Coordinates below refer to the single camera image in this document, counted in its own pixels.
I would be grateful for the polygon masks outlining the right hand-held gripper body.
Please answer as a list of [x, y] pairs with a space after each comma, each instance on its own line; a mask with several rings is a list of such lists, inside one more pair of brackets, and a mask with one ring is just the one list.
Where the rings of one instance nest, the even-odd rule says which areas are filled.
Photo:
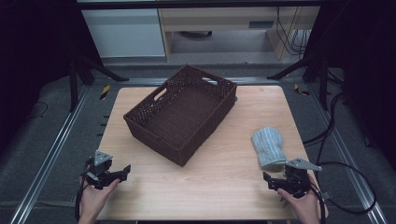
[[277, 180], [276, 189], [283, 189], [295, 198], [301, 198], [310, 190], [308, 170], [321, 171], [322, 168], [310, 161], [297, 158], [285, 163], [285, 179]]

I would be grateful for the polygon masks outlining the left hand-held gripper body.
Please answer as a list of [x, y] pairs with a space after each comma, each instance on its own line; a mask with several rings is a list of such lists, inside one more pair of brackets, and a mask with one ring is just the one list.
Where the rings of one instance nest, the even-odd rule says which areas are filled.
[[85, 176], [87, 182], [96, 189], [108, 187], [108, 179], [113, 175], [120, 175], [120, 172], [111, 173], [112, 156], [96, 150], [86, 161]]

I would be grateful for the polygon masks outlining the light blue striped cloth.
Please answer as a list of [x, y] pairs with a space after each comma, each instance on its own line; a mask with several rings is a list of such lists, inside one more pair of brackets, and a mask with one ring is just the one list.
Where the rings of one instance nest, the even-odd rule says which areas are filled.
[[251, 136], [251, 141], [261, 168], [286, 162], [286, 156], [282, 151], [283, 137], [277, 129], [261, 128]]

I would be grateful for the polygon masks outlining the brown woven basket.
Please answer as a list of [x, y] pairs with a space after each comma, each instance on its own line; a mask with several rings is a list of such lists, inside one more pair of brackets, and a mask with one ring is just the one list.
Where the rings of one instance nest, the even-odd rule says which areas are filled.
[[233, 108], [237, 84], [185, 65], [124, 116], [134, 138], [183, 166]]

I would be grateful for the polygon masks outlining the person's right hand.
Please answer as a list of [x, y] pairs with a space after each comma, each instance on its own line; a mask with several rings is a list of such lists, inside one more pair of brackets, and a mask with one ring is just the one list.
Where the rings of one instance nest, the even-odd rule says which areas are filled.
[[283, 189], [278, 189], [277, 193], [291, 205], [295, 216], [303, 224], [320, 224], [318, 198], [312, 190], [301, 198], [295, 198]]

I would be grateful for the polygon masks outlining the person's left hand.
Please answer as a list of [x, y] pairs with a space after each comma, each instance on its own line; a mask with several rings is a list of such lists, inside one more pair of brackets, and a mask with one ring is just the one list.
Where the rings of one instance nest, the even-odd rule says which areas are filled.
[[116, 179], [104, 189], [95, 189], [86, 181], [83, 181], [78, 224], [94, 224], [104, 208], [109, 195], [119, 183], [120, 181]]

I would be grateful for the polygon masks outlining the yellow black tape strip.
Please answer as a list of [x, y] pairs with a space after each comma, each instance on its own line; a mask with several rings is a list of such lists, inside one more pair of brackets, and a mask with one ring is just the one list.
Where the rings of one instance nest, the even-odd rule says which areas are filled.
[[102, 93], [101, 93], [101, 95], [100, 95], [100, 98], [99, 98], [100, 100], [106, 99], [106, 96], [107, 96], [107, 94], [108, 94], [110, 88], [111, 88], [110, 85], [104, 86], [104, 88], [103, 88], [103, 90], [102, 90]]
[[296, 84], [296, 83], [294, 83], [294, 91], [295, 92], [297, 92], [297, 93], [299, 93], [299, 94], [301, 94], [301, 95], [303, 95], [303, 96], [309, 96], [310, 95], [310, 92], [309, 91], [302, 91], [300, 88], [299, 88], [299, 85], [298, 84]]

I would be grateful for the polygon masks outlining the black metal stand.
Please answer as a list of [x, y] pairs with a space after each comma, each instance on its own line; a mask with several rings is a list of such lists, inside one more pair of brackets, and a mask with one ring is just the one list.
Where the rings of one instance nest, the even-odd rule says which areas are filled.
[[91, 68], [117, 82], [128, 81], [128, 78], [114, 74], [99, 63], [96, 63], [87, 57], [78, 56], [77, 58], [72, 59], [68, 65], [71, 112], [73, 112], [78, 105], [78, 78], [81, 79], [84, 85], [91, 85], [94, 82]]
[[328, 110], [327, 106], [327, 80], [328, 80], [328, 56], [325, 53], [309, 53], [297, 63], [292, 64], [281, 72], [268, 77], [271, 80], [279, 80], [291, 72], [301, 67], [306, 67], [303, 80], [312, 82], [319, 77], [319, 102], [324, 110]]

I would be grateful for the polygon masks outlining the dark curtain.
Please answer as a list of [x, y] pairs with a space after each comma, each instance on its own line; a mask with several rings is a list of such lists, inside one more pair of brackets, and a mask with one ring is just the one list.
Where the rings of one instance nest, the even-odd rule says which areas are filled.
[[82, 12], [57, 6], [76, 1], [0, 0], [0, 156], [42, 87], [67, 75], [67, 46], [53, 25], [65, 29], [83, 56], [102, 62]]
[[363, 130], [396, 171], [396, 0], [327, 0], [308, 48], [323, 39], [329, 66]]

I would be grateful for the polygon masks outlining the white cabinet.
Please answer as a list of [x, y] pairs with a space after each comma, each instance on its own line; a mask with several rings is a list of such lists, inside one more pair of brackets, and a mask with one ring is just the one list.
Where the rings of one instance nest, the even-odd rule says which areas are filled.
[[156, 9], [83, 10], [82, 14], [101, 58], [165, 55]]

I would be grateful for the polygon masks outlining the aluminium floor rail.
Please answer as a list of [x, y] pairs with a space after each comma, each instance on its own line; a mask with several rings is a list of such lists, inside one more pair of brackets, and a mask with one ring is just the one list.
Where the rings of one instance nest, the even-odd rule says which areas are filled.
[[[229, 77], [229, 80], [238, 85], [277, 85], [279, 80], [268, 79], [267, 77]], [[165, 82], [164, 77], [157, 78], [130, 78], [128, 81], [123, 81], [123, 85], [150, 87], [160, 86]]]
[[360, 202], [360, 208], [366, 209], [362, 215], [369, 219], [369, 224], [389, 224], [384, 209], [378, 203], [379, 189], [375, 186], [374, 159], [366, 150], [366, 145], [349, 144], [348, 141], [361, 140], [356, 122], [352, 118], [350, 108], [345, 104], [343, 96], [336, 98], [339, 90], [332, 90], [327, 96], [328, 110], [324, 110], [319, 102], [319, 90], [314, 84], [308, 89], [313, 94], [319, 114], [331, 128], [326, 140], [332, 143], [332, 150], [322, 147], [318, 162], [323, 162], [325, 169], [342, 170], [345, 173], [347, 186], [352, 190], [352, 197]]
[[61, 130], [57, 133], [57, 136], [51, 145], [46, 158], [36, 173], [35, 179], [33, 180], [22, 200], [18, 203], [12, 219], [9, 221], [9, 224], [24, 224], [26, 219], [29, 217], [36, 200], [48, 179], [50, 171], [57, 161], [64, 143], [72, 130], [81, 108], [86, 101], [86, 97], [90, 89], [90, 86], [82, 87], [81, 92], [78, 94], [78, 102], [75, 105], [75, 108], [68, 113]]

